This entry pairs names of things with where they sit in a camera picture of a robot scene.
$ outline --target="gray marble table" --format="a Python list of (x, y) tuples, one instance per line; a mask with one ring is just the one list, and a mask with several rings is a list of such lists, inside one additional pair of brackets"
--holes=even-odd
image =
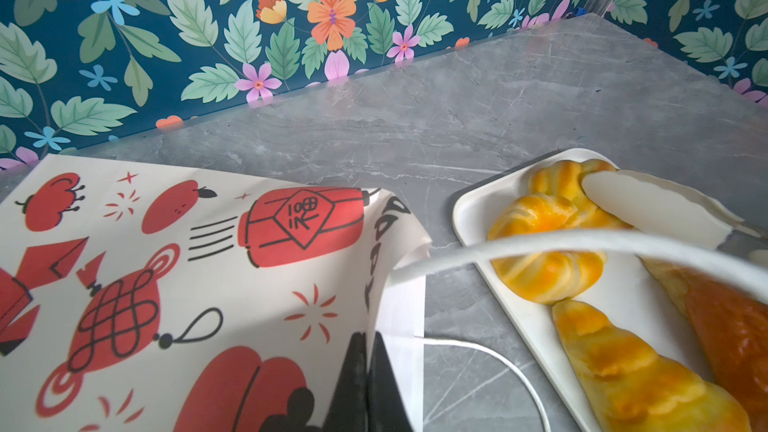
[[(437, 255), (458, 246), (450, 211), (463, 189), (570, 147), (698, 188), (768, 227), (768, 110), (597, 16), (79, 153), (388, 188), (422, 220)], [(0, 181), (0, 198), (22, 175)], [(552, 430), (578, 430), (473, 267), (428, 278), (426, 332), (504, 354), (539, 391)], [(424, 421), (427, 432), (541, 429), (503, 365), (445, 347), (426, 348)]]

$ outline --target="white cord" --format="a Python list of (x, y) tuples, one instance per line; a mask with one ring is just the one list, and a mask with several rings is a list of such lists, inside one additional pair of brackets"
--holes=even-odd
[(531, 382), (525, 377), (525, 374), (518, 368), (518, 366), (514, 365), (509, 359), (501, 355), (499, 352), (495, 350), (491, 350), (487, 347), (483, 347), (480, 344), (475, 344), (474, 342), (465, 342), (465, 341), (456, 341), (449, 338), (427, 338), (427, 337), (416, 337), (418, 340), (423, 342), (427, 345), (455, 345), (456, 347), (464, 347), (464, 348), (471, 348), (475, 350), (480, 350), (481, 352), (485, 352), (488, 355), (492, 355), (496, 359), (500, 360), (504, 365), (510, 368), (518, 377), (520, 377), (520, 380), (522, 380), (523, 385), (526, 389), (528, 389), (528, 393), (531, 395), (531, 398), (533, 399), (533, 402), (536, 403), (536, 408), (538, 409), (539, 417), (542, 418), (542, 426), (544, 427), (544, 432), (552, 432), (552, 429), (549, 428), (549, 418), (547, 417), (547, 411), (544, 409), (544, 404), (542, 403), (542, 399), (539, 398), (538, 394), (536, 394), (536, 389), (533, 388), (533, 385), (531, 385)]
[(464, 264), (494, 258), (558, 250), (626, 252), (687, 265), (732, 283), (765, 303), (768, 271), (733, 255), (685, 244), (668, 237), (642, 232), (573, 229), (530, 235), (515, 235), (470, 247), (462, 247), (392, 271), (391, 284), (408, 282)]

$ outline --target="bread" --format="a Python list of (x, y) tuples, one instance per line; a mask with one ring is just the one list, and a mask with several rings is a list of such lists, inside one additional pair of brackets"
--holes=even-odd
[(748, 432), (744, 408), (724, 389), (659, 356), (599, 310), (552, 308), (555, 327), (604, 432)]
[(615, 171), (616, 168), (599, 158), (585, 162), (559, 160), (533, 174), (528, 182), (528, 191), (531, 194), (542, 193), (570, 200), (583, 216), (580, 224), (582, 228), (631, 228), (626, 222), (598, 207), (581, 187), (581, 180), (587, 174), (603, 170)]
[[(496, 219), (488, 240), (518, 234), (577, 227), (584, 215), (561, 196), (533, 194), (515, 200)], [(603, 273), (602, 252), (546, 252), (491, 261), (496, 274), (514, 293), (540, 304), (574, 297)]]
[(644, 259), (696, 331), (717, 383), (768, 432), (768, 305), (692, 268)]

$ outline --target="gift bag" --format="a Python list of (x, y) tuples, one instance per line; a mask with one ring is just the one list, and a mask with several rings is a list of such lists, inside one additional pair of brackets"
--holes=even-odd
[(384, 190), (72, 156), (0, 223), (8, 430), (354, 430), (386, 277), (430, 242)]

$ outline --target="red star drawing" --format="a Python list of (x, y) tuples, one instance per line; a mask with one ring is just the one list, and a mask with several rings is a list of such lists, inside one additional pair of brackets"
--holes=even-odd
[[(307, 307), (314, 308), (313, 306), (317, 305), (317, 299), (320, 296), (320, 291), (317, 290), (317, 284), (315, 284), (315, 296), (314, 296), (314, 300), (312, 300), (312, 305), (310, 305), (310, 301), (306, 300), (306, 297), (304, 297), (304, 294), (302, 294), (301, 292), (295, 292), (294, 291), (293, 294), (295, 296), (297, 296), (299, 299), (301, 299), (301, 301), (304, 302), (304, 304), (306, 304)], [(333, 297), (331, 297), (327, 301), (321, 303), (320, 304), (320, 308), (322, 309), (322, 308), (328, 307), (335, 300), (336, 300), (336, 296), (334, 295)], [(322, 316), (325, 317), (325, 318), (339, 317), (339, 315), (334, 313), (334, 312), (325, 312), (324, 314), (322, 314)], [(294, 314), (294, 315), (289, 315), (288, 317), (284, 318), (283, 320), (284, 321), (295, 321), (297, 319), (304, 318), (304, 317), (306, 317), (306, 314)], [(322, 322), (318, 322), (317, 324), (320, 326), (320, 330), (322, 330), (322, 334), (326, 336), (326, 344), (331, 342), (331, 332), (328, 331), (328, 328)], [(304, 331), (304, 335), (301, 336), (301, 340), (303, 341), (304, 339), (308, 338), (311, 333), (312, 333), (312, 325), (310, 324), (310, 326), (306, 328), (306, 331)]]
[[(139, 200), (139, 199), (141, 198), (141, 197), (136, 197), (136, 198), (134, 198), (134, 196), (135, 196), (135, 195), (136, 195), (136, 189), (134, 189), (134, 191), (133, 191), (133, 192), (131, 192), (131, 193), (130, 193), (130, 195), (129, 195), (127, 198), (125, 197), (125, 194), (123, 194), (122, 192), (118, 192), (118, 196), (120, 196), (120, 199), (121, 199), (121, 200), (128, 200), (128, 201), (129, 201), (129, 203), (128, 203), (128, 204), (126, 204), (127, 206), (131, 205), (133, 202), (136, 202), (137, 200)], [(107, 206), (107, 207), (120, 207), (120, 205), (119, 205), (119, 204), (115, 204), (115, 203), (112, 203), (112, 204), (106, 204), (106, 206)], [(129, 214), (131, 214), (131, 215), (133, 215), (133, 214), (134, 214), (134, 210), (133, 210), (133, 208), (132, 208), (132, 207), (126, 207), (126, 209), (128, 210), (128, 213), (129, 213)], [(110, 216), (113, 216), (113, 215), (117, 214), (118, 212), (120, 212), (120, 211), (116, 210), (116, 211), (114, 211), (114, 212), (110, 212), (110, 213), (109, 213), (109, 214), (107, 214), (105, 217), (110, 217)], [(120, 215), (119, 215), (119, 216), (118, 216), (118, 217), (117, 217), (117, 218), (116, 218), (114, 221), (115, 221), (115, 222), (117, 222), (118, 220), (120, 220), (120, 218), (121, 218), (122, 216), (123, 216), (123, 213), (122, 213), (122, 212), (120, 212)]]
[[(115, 417), (117, 417), (120, 414), (122, 414), (125, 411), (125, 409), (128, 408), (128, 406), (130, 405), (130, 400), (132, 398), (134, 398), (134, 390), (130, 389), (130, 393), (128, 394), (128, 397), (125, 399), (123, 404), (120, 406), (120, 410), (118, 410), (118, 412), (114, 415)], [(108, 420), (110, 418), (109, 399), (107, 399), (106, 397), (103, 397), (103, 396), (99, 396), (98, 401), (101, 402), (101, 408), (104, 409), (104, 418)], [(144, 408), (140, 408), (136, 412), (133, 412), (130, 415), (130, 417), (125, 419), (125, 420), (122, 420), (122, 418), (119, 418), (118, 420), (122, 420), (123, 424), (130, 424), (131, 422), (133, 422), (134, 420), (139, 418), (139, 416), (141, 416), (142, 412), (144, 412)], [(92, 432), (94, 430), (101, 430), (101, 425), (99, 425), (99, 424), (88, 424), (88, 425), (85, 425), (85, 426), (81, 427), (81, 429), (78, 432)]]
[(131, 174), (130, 174), (130, 172), (129, 172), (129, 173), (128, 173), (128, 175), (127, 175), (126, 177), (123, 177), (123, 178), (121, 178), (120, 180), (118, 180), (118, 182), (122, 182), (123, 180), (127, 180), (127, 181), (128, 181), (128, 183), (129, 183), (129, 184), (131, 184), (132, 182), (131, 182), (130, 180), (131, 180), (133, 177), (136, 177), (136, 176), (138, 176), (138, 174), (133, 174), (133, 175), (131, 175)]

